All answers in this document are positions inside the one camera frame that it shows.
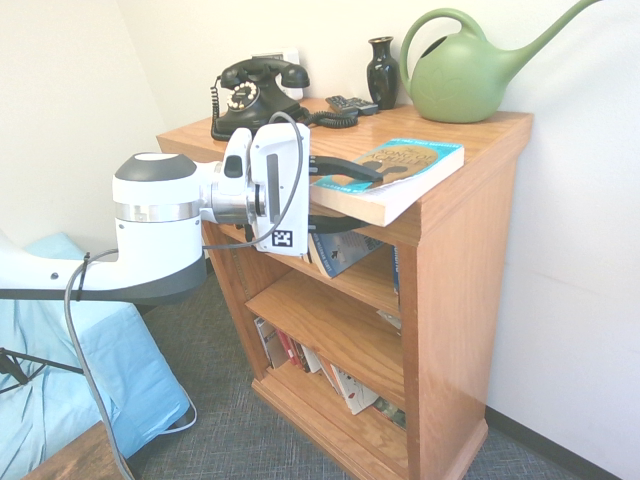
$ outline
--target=rotary telephone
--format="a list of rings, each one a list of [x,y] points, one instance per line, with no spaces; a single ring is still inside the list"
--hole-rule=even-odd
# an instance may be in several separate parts
[[[289,98],[276,83],[281,76],[284,87],[308,87],[309,75],[300,65],[284,60],[254,58],[225,68],[211,87],[213,117],[211,136],[215,140],[228,141],[233,132],[248,128],[253,135],[269,123],[275,112],[284,112],[305,125],[316,123],[329,128],[346,128],[358,123],[352,115],[333,112],[310,114],[294,99]],[[227,100],[227,113],[220,116],[218,82],[222,88],[231,90]]]

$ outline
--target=gray carpet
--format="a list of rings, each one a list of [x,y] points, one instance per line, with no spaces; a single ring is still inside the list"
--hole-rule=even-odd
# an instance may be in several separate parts
[[[142,480],[347,480],[331,459],[251,389],[252,374],[215,276],[179,305],[144,315],[198,410],[190,429],[156,438],[129,459]],[[501,433],[465,480],[575,480]]]

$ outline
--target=black metal stand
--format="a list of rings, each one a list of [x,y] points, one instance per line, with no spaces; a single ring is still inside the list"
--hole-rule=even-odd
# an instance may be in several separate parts
[[[31,376],[28,377],[22,371],[22,368],[20,368],[18,358],[39,363],[41,365],[35,372],[31,374]],[[16,385],[0,390],[0,394],[8,392],[9,390],[13,390],[14,388],[18,388],[21,385],[26,385],[27,383],[29,383],[29,381],[33,380],[35,376],[38,375],[38,373],[40,373],[46,366],[61,368],[62,370],[67,370],[69,372],[79,374],[84,373],[82,369],[78,367],[72,367],[71,365],[65,365],[64,363],[52,362],[51,360],[26,355],[24,353],[13,352],[11,350],[0,347],[0,373],[8,373],[18,381]]]

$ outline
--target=bookcase shelf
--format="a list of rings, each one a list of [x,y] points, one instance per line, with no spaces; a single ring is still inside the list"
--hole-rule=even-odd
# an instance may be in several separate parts
[[[407,478],[406,432],[368,408],[352,415],[321,373],[306,374],[290,363],[268,369],[253,388],[340,465],[361,478]]]
[[[220,225],[219,228],[239,243],[246,241],[244,230],[238,230],[233,225]],[[334,278],[323,275],[318,267],[299,258],[270,253],[266,255],[372,307],[400,317],[398,295],[393,290],[390,245],[382,246]]]
[[[320,99],[303,106],[326,109]],[[443,124],[405,105],[344,130],[311,128],[312,155],[347,160],[392,138],[464,145],[461,169],[387,227],[358,230],[396,246],[401,315],[389,248],[333,279],[297,258],[252,248],[210,251],[254,390],[351,476],[461,480],[482,446],[514,177],[532,120],[498,112],[474,124]],[[159,135],[158,143],[164,153],[219,161],[227,144],[212,140],[210,128],[207,118]],[[311,211],[340,216],[321,205]],[[209,222],[203,236],[208,244],[244,241],[234,226]],[[401,316],[401,337],[378,309]],[[272,369],[256,315],[403,408],[406,432],[372,408],[351,415],[321,375],[288,362]]]
[[[247,308],[399,408],[405,408],[402,343],[373,308],[297,271]]]

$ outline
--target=blue cushion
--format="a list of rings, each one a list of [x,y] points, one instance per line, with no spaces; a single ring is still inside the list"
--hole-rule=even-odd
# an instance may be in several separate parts
[[[37,256],[82,259],[59,233],[28,246]],[[72,302],[87,362],[125,457],[165,431],[189,401],[134,305]],[[61,301],[0,300],[0,347],[78,366]],[[22,361],[25,373],[38,365]],[[0,374],[0,389],[15,380]],[[0,479],[22,478],[100,420],[84,376],[47,367],[0,396]]]

